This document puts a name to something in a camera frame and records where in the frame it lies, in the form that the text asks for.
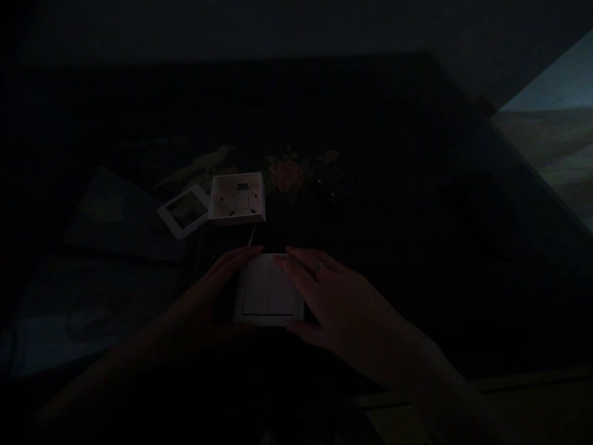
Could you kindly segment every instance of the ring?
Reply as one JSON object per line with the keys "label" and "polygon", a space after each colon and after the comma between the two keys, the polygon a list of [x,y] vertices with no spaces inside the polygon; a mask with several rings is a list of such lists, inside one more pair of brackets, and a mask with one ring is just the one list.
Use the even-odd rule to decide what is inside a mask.
{"label": "ring", "polygon": [[311,272],[311,275],[313,275],[315,277],[315,274],[317,273],[317,271],[321,268],[321,266],[323,266],[323,261],[320,262],[316,268],[313,269],[313,272]]}

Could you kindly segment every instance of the hand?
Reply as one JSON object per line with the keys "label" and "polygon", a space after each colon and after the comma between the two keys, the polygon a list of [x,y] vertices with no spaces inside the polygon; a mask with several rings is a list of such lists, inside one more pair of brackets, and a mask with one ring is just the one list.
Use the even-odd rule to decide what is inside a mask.
{"label": "hand", "polygon": [[[288,331],[329,349],[362,374],[393,388],[413,372],[411,354],[440,351],[360,274],[320,250],[287,247],[276,263],[290,275],[320,325],[294,322]],[[312,276],[317,265],[323,262]]]}
{"label": "hand", "polygon": [[253,326],[215,326],[212,308],[222,286],[241,265],[261,253],[262,246],[243,247],[222,255],[208,272],[140,334],[151,358],[184,357],[223,344],[254,330]]}

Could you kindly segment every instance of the left hand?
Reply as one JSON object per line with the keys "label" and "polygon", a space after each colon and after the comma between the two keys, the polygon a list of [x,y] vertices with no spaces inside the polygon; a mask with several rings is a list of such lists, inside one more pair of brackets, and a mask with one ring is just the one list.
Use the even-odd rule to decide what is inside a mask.
{"label": "left hand", "polygon": [[222,287],[262,246],[242,247],[222,255],[208,272],[159,315],[140,335],[152,361],[182,358],[253,331],[249,325],[215,326],[212,308]]}

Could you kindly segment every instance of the wall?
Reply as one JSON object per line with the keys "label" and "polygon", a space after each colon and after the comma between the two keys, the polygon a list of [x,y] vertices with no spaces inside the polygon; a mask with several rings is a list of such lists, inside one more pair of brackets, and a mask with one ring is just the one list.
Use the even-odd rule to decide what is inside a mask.
{"label": "wall", "polygon": [[142,64],[433,51],[471,97],[501,107],[593,23],[590,0],[41,0],[31,64]]}

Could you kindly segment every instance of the white frame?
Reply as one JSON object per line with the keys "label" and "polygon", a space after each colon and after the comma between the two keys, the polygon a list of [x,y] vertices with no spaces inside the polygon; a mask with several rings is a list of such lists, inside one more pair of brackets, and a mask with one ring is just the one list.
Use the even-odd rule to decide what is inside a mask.
{"label": "white frame", "polygon": [[[285,253],[262,253],[260,255],[269,256],[288,256]],[[243,303],[245,300],[245,265],[241,267],[239,275],[239,285],[237,286],[237,296],[235,298],[235,307],[233,309],[233,323],[255,324],[257,326],[288,326],[291,321],[305,319],[305,300],[298,292],[296,286],[293,286],[293,313],[292,315],[244,315]]]}
{"label": "white frame", "polygon": [[[179,226],[179,224],[177,224],[175,217],[171,214],[171,212],[169,211],[169,209],[167,209],[167,207],[188,193],[193,193],[195,195],[195,197],[206,208],[206,212],[205,212],[205,214],[200,216],[198,219],[193,221],[191,224],[189,224],[186,228],[182,229],[181,226]],[[201,189],[201,187],[199,185],[194,185],[194,186],[190,187],[189,189],[186,189],[183,192],[181,192],[180,194],[178,194],[175,198],[171,199],[166,204],[160,206],[158,208],[157,212],[161,216],[161,218],[165,222],[165,224],[167,224],[167,227],[169,228],[169,230],[171,230],[171,233],[173,233],[173,236],[175,238],[177,238],[178,240],[182,240],[182,239],[186,238],[192,232],[195,232],[198,227],[200,227],[202,224],[204,224],[208,220],[208,214],[210,212],[210,198],[204,192],[204,190]]]}

